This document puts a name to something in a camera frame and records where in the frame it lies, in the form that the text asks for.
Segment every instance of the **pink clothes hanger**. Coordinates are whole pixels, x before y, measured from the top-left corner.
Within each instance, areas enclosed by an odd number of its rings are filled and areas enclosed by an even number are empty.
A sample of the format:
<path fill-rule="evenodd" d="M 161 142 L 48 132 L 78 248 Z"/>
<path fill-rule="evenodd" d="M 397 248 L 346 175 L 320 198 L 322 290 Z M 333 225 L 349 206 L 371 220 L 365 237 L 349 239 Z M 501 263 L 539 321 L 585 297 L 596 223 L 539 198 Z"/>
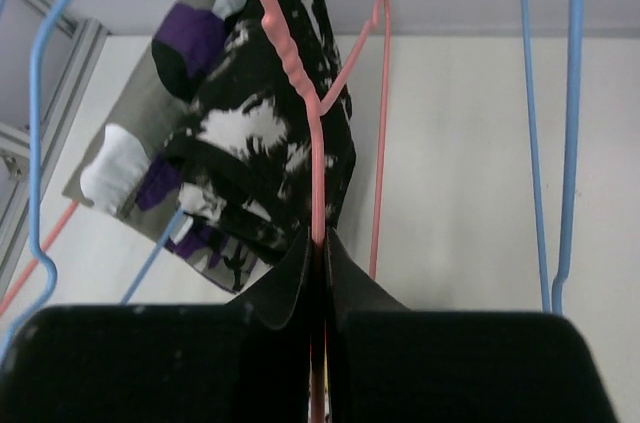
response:
<path fill-rule="evenodd" d="M 324 135 L 320 117 L 329 111 L 338 94 L 344 87 L 347 77 L 362 51 L 364 42 L 372 28 L 378 26 L 380 4 L 384 6 L 385 42 L 384 66 L 382 78 L 382 98 L 380 105 L 380 128 L 378 135 L 378 158 L 376 168 L 376 190 L 374 204 L 374 221 L 371 239 L 371 257 L 369 273 L 376 274 L 378 253 L 378 235 L 380 230 L 380 205 L 382 200 L 382 176 L 384 172 L 384 143 L 386 138 L 387 97 L 389 79 L 389 54 L 391 49 L 391 9 L 389 0 L 376 0 L 373 15 L 368 20 L 356 44 L 347 58 L 344 68 L 336 78 L 325 98 L 320 101 L 313 83 L 304 71 L 298 48 L 291 38 L 289 27 L 282 14 L 278 0 L 260 0 L 265 14 L 262 27 L 282 60 L 282 67 L 289 77 L 289 82 L 304 100 L 307 109 L 307 120 L 311 131 L 311 239 L 314 243 L 314 266 L 321 272 L 322 254 L 325 235 L 325 188 L 324 188 Z M 324 422 L 324 327 L 312 329 L 311 337 L 311 419 L 313 423 Z"/>

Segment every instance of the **metal bracket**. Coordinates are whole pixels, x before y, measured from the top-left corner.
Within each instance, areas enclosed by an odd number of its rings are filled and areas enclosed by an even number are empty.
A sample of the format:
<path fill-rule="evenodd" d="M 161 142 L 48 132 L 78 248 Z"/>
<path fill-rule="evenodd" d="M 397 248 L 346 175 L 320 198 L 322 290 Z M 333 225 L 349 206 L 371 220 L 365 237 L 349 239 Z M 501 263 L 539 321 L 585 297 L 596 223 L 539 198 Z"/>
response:
<path fill-rule="evenodd" d="M 0 158 L 10 179 L 24 181 L 29 175 L 28 133 L 0 123 Z"/>

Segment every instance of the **purple patch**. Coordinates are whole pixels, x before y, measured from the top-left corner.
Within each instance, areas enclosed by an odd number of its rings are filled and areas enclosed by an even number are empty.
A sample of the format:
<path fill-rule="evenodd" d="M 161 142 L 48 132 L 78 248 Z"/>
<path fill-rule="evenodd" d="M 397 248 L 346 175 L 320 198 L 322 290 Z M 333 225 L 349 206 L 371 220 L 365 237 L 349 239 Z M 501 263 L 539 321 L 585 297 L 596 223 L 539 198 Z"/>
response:
<path fill-rule="evenodd" d="M 199 231 L 191 228 L 178 243 L 168 240 L 164 247 L 171 253 L 175 253 L 186 260 L 196 251 L 209 247 L 209 238 L 212 231 L 213 229 L 209 226 L 202 227 Z"/>
<path fill-rule="evenodd" d="M 227 32 L 224 21 L 208 10 L 176 3 L 154 36 L 182 55 L 187 75 L 198 71 L 209 74 L 216 57 L 222 52 Z"/>
<path fill-rule="evenodd" d="M 180 172 L 159 156 L 144 175 L 136 196 L 136 205 L 142 211 L 150 210 L 162 203 L 171 191 L 180 188 L 180 183 Z"/>

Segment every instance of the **black and white fabric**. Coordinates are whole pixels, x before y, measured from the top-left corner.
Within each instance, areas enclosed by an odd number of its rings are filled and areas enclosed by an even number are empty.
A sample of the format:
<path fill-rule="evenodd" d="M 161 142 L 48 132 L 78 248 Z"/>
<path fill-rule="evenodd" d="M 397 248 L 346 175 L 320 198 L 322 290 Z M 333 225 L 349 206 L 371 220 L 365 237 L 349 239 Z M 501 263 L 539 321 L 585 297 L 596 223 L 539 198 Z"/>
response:
<path fill-rule="evenodd" d="M 278 0 L 322 98 L 341 62 L 324 0 Z M 261 26 L 259 0 L 237 15 L 165 157 L 182 175 L 181 207 L 276 263 L 311 217 L 311 138 L 305 105 Z M 337 225 L 355 165 L 346 87 L 322 118 L 327 224 Z"/>

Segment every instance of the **fabric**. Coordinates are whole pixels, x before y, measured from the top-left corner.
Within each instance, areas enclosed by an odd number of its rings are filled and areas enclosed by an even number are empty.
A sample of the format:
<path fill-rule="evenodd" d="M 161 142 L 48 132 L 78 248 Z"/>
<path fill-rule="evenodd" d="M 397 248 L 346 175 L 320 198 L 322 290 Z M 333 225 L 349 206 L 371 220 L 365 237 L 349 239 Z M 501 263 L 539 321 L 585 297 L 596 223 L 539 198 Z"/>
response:
<path fill-rule="evenodd" d="M 154 241 L 160 237 L 178 207 L 181 178 L 159 151 L 213 70 L 234 15 L 245 3 L 175 3 L 67 183 L 65 196 L 115 216 Z M 166 248 L 229 291 L 242 288 L 256 262 L 236 239 L 202 220 L 192 221 Z"/>
<path fill-rule="evenodd" d="M 279 0 L 304 67 L 322 98 L 340 56 L 324 0 Z M 164 152 L 180 171 L 182 209 L 276 263 L 311 216 L 311 139 L 304 102 L 289 84 L 248 0 L 189 115 Z M 338 221 L 355 165 L 346 88 L 323 117 L 327 222 Z"/>

